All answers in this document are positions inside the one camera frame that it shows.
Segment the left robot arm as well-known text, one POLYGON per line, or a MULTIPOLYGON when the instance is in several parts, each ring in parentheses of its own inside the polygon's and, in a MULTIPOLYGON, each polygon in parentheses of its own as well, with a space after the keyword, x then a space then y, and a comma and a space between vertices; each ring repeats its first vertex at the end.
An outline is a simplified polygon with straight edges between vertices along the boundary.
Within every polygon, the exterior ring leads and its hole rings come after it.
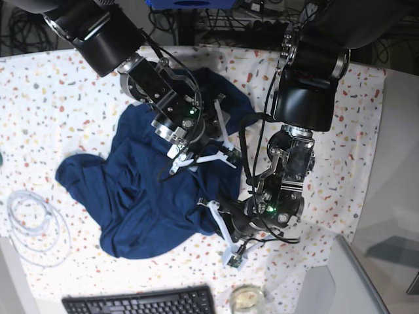
POLYGON ((335 94, 351 51, 374 42, 417 9, 417 1, 308 1, 286 29, 264 109, 241 121, 241 127, 251 121, 282 125, 267 144, 270 167, 257 173, 256 164, 244 163, 248 199, 220 195, 206 202, 227 244, 225 266, 240 269, 248 252, 261 244, 255 236, 260 231, 269 241, 298 243, 283 230, 301 219, 303 183, 315 162, 313 134, 331 129, 335 94))

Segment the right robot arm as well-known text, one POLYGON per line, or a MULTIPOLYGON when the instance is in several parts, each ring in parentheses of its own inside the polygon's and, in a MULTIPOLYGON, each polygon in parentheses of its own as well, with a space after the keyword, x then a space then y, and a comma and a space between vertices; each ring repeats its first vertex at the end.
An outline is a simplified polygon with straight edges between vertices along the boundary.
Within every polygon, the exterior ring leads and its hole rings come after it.
POLYGON ((155 112, 151 124, 170 144, 170 173, 220 161, 237 167, 240 151, 228 138, 226 93, 209 93, 192 71, 138 29, 114 1, 15 1, 39 14, 104 77, 116 71, 125 94, 155 112))

